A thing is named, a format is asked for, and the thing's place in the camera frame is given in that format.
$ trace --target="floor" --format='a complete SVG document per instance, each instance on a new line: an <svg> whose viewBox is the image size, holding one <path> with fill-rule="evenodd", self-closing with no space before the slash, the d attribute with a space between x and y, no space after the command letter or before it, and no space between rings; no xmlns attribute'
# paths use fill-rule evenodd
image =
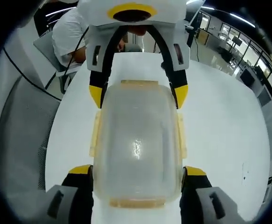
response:
<svg viewBox="0 0 272 224"><path fill-rule="evenodd" d="M153 46L145 46L145 52L146 51L150 52L150 49L153 49ZM237 72L237 70L233 69L229 64L227 64L217 52L207 48L205 45L202 45L199 42L193 41L193 44L191 46L190 59L209 65L210 67L221 70L229 75L232 75L234 72ZM63 94L60 92L59 79L56 77L52 80L51 84L48 86L47 91L60 99L62 99L63 97Z"/></svg>

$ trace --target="black cable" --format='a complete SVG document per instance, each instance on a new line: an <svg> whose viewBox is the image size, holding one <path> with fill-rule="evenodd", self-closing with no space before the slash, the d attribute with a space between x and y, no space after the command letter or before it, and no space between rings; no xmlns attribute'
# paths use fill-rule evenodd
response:
<svg viewBox="0 0 272 224"><path fill-rule="evenodd" d="M156 41L154 42L153 52L155 53L156 50Z"/></svg>
<svg viewBox="0 0 272 224"><path fill-rule="evenodd" d="M19 69L19 67L14 63L14 61L10 58L9 54L7 53L6 49L3 48L4 53L6 54L6 57L9 59L9 61L11 62L11 64L13 64L13 66L18 70L18 72L24 77L24 79L26 79L31 85L33 85L35 88L39 89L40 91L44 92L45 94L49 95L50 97L61 101L61 99L53 96L52 94L48 93L47 91L45 91L44 89L42 89L41 87L39 87L38 85L34 84L33 82L30 81L30 79L28 79L24 73Z"/></svg>
<svg viewBox="0 0 272 224"><path fill-rule="evenodd" d="M195 42L196 42L196 47L197 47L197 60L198 60L198 62L200 62L200 60L199 60L199 56L198 56L198 44L197 44L197 40L196 40L196 38L194 37L194 40L195 40Z"/></svg>
<svg viewBox="0 0 272 224"><path fill-rule="evenodd" d="M83 38L84 38L84 36L85 36L85 34L87 33L88 30L89 30L89 27L87 27L87 29L85 30L85 32L84 32L83 35L81 36L81 38L80 38L80 40L79 40L79 42L78 42L78 44L77 44L77 46L76 46L76 49L75 49L74 53L71 55L71 59L70 59L69 64L67 65L67 68L66 68L66 70L65 70L64 76L66 76L66 73L67 73L67 71L68 71L69 68L70 68L70 64L72 63L72 59L74 59L75 53L76 53L76 51L78 50L78 47L79 47L81 41L83 40Z"/></svg>

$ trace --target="white shirt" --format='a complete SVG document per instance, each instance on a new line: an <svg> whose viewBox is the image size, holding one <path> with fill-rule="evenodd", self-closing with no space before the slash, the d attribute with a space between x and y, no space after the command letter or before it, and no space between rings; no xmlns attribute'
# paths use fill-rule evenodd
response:
<svg viewBox="0 0 272 224"><path fill-rule="evenodd" d="M53 27L52 42L54 52L58 61L64 67L68 66L71 59L71 55L69 55L69 53L75 51L77 44L87 27L88 24L78 13L77 8L73 8L64 14ZM87 46L87 44L88 35L86 33L78 49ZM80 65L81 64L78 64L73 60L71 62L70 68L74 68Z"/></svg>

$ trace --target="transparent plastic box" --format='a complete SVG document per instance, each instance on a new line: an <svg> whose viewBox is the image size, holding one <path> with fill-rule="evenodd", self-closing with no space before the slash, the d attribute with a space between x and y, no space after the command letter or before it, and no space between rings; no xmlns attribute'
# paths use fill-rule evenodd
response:
<svg viewBox="0 0 272 224"><path fill-rule="evenodd" d="M177 110L169 88L126 81L108 88L94 157L94 193L115 207L152 208L181 192Z"/></svg>

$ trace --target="ceiling light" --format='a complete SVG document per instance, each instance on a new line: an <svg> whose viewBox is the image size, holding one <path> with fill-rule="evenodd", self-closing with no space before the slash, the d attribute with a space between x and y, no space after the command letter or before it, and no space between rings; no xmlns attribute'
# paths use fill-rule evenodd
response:
<svg viewBox="0 0 272 224"><path fill-rule="evenodd" d="M201 6L201 8L204 8L204 9L210 9L210 10L215 10L215 8L212 8L212 7L207 7L207 6Z"/></svg>
<svg viewBox="0 0 272 224"><path fill-rule="evenodd" d="M50 13L50 14L47 14L46 17L48 17L48 16L50 16L50 15L54 15L54 14L60 13L60 12L68 11L68 10L70 10L70 9L72 9L72 8L75 8L75 7L65 8L65 9L61 9L61 10L56 11L56 12L52 12L52 13Z"/></svg>
<svg viewBox="0 0 272 224"><path fill-rule="evenodd" d="M232 15L233 17L235 17L235 18L237 18L237 19L239 19L239 20L245 22L245 23L248 23L250 26L252 26L252 27L255 28L255 25L254 25L254 24L252 24L251 22L249 22L249 21L243 19L242 17L239 17L238 15L235 15L235 14L232 14L232 13L229 13L229 14Z"/></svg>

